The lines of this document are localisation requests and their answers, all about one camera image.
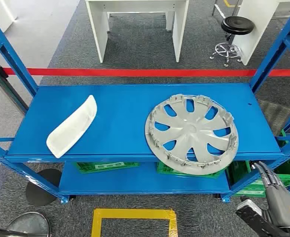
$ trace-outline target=yellow tape square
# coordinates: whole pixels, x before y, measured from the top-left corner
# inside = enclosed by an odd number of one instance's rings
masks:
[[[91,237],[101,235],[103,218],[117,219],[164,219],[169,220],[169,237],[178,237],[176,213],[172,210],[160,209],[95,209],[94,211]]]

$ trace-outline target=robotic hand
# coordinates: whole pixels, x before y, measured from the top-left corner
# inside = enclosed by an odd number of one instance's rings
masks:
[[[236,214],[260,237],[290,237],[290,192],[266,164],[254,166],[265,188],[268,210],[262,210],[248,198],[239,204]]]

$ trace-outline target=shelf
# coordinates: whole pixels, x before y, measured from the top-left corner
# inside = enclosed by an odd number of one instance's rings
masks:
[[[56,159],[49,133],[94,95],[96,118],[76,144]],[[6,159],[11,162],[157,161],[144,134],[155,105],[174,94],[205,95],[231,112],[239,135],[236,160],[283,157],[248,83],[40,86]]]
[[[63,195],[230,193],[225,173],[217,179],[158,174],[155,162],[139,167],[82,174],[66,162],[60,182]]]

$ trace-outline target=white plastic part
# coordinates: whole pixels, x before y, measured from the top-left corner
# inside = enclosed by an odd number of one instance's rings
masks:
[[[46,145],[56,158],[60,158],[79,140],[96,114],[97,103],[94,96],[90,95],[79,108],[48,135]]]

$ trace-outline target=red barrier rope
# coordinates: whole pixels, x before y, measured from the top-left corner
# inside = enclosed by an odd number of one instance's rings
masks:
[[[250,70],[208,70],[208,69],[77,69],[77,68],[27,68],[33,76],[80,76],[80,77],[252,77]],[[15,75],[11,68],[4,68],[8,75]],[[290,77],[290,69],[274,69],[270,77]]]

